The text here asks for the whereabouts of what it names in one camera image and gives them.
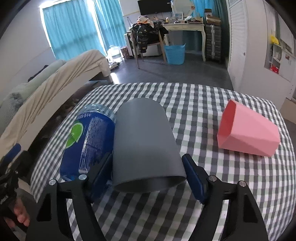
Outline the person's left hand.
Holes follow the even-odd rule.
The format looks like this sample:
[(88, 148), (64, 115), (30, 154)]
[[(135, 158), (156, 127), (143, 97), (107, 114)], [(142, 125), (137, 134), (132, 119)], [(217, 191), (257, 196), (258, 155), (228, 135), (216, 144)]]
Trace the person's left hand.
[[(25, 227), (29, 226), (30, 216), (20, 198), (16, 198), (16, 200), (11, 203), (10, 210), (14, 213), (14, 217), (19, 223), (23, 224)], [(15, 229), (16, 224), (12, 219), (5, 216), (4, 220), (11, 230)]]

